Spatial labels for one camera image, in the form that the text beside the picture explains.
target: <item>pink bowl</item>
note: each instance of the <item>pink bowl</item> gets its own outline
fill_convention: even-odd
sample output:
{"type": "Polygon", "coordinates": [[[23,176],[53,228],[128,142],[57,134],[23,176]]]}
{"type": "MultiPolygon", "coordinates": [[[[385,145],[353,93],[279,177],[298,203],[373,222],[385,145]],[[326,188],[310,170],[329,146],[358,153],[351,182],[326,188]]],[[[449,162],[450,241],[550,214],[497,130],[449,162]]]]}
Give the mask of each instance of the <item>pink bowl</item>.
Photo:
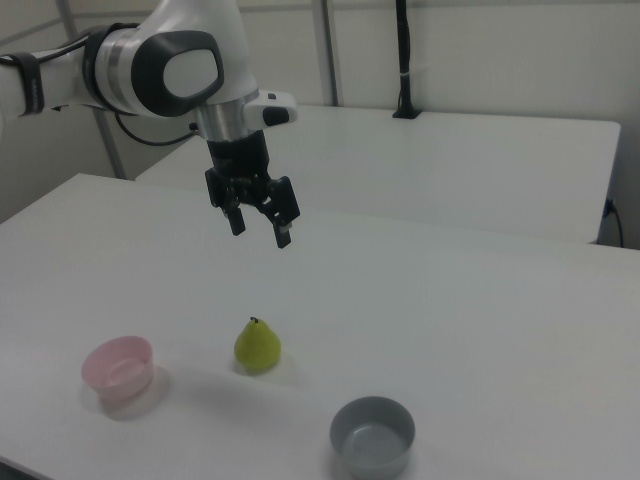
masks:
{"type": "Polygon", "coordinates": [[[142,391],[153,377],[151,344],[142,337],[103,343],[82,364],[82,379],[103,400],[115,401],[142,391]]]}

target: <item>bowl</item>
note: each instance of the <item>bowl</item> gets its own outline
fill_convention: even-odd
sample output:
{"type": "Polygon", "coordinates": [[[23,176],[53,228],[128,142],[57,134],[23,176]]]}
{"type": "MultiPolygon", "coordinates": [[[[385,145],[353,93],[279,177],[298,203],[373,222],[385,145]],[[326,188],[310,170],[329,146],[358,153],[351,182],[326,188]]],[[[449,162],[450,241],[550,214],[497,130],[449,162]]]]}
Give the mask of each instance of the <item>bowl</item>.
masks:
{"type": "Polygon", "coordinates": [[[151,344],[135,336],[109,340],[89,354],[81,373],[102,400],[132,397],[153,378],[151,344]]]}
{"type": "Polygon", "coordinates": [[[364,397],[340,409],[330,439],[347,471],[361,480],[398,475],[409,460],[415,424],[406,408],[384,397],[364,397]]]}

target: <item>gray bowl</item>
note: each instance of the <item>gray bowl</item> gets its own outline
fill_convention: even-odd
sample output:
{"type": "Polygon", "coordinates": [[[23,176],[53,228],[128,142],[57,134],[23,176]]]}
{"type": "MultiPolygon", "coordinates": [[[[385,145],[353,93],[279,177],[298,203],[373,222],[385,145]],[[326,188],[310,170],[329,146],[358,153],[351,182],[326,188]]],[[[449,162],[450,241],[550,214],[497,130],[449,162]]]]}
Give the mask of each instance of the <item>gray bowl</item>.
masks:
{"type": "Polygon", "coordinates": [[[416,435],[411,414],[398,402],[364,397],[348,403],[331,423],[330,438],[346,469],[361,480],[386,480],[409,460],[416,435]]]}

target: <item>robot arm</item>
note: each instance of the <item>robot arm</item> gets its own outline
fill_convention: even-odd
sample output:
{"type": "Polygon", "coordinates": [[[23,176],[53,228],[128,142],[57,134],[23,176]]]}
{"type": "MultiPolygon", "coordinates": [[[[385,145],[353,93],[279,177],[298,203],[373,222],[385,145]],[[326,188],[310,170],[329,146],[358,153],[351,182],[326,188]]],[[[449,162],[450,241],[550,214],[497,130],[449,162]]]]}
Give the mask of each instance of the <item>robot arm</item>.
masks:
{"type": "Polygon", "coordinates": [[[193,111],[213,160],[211,203],[233,234],[245,229],[244,203],[271,221],[280,248],[290,243],[300,212],[289,179],[268,174],[262,130],[295,121],[296,103],[258,89],[235,0],[163,0],[140,25],[99,27],[52,52],[0,58],[0,135],[8,119],[67,105],[149,117],[193,111]]]}

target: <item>white table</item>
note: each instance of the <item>white table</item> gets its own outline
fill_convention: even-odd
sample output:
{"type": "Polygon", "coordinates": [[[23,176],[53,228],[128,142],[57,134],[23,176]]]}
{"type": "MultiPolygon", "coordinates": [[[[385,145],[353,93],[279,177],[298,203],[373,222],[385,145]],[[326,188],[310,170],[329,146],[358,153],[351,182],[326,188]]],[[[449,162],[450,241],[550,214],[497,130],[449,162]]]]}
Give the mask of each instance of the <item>white table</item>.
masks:
{"type": "Polygon", "coordinates": [[[407,480],[637,476],[638,252],[312,209],[280,251],[246,219],[235,238],[203,192],[78,176],[0,225],[0,457],[339,480],[333,414],[378,394],[414,415],[407,480]],[[259,377],[233,362],[251,315],[284,350],[259,377]],[[162,370],[103,411],[80,365],[127,334],[162,370]]]}
{"type": "MultiPolygon", "coordinates": [[[[300,107],[265,131],[273,176],[302,208],[588,243],[597,239],[620,126],[611,122],[300,107]]],[[[139,182],[205,190],[190,140],[139,182]]]]}

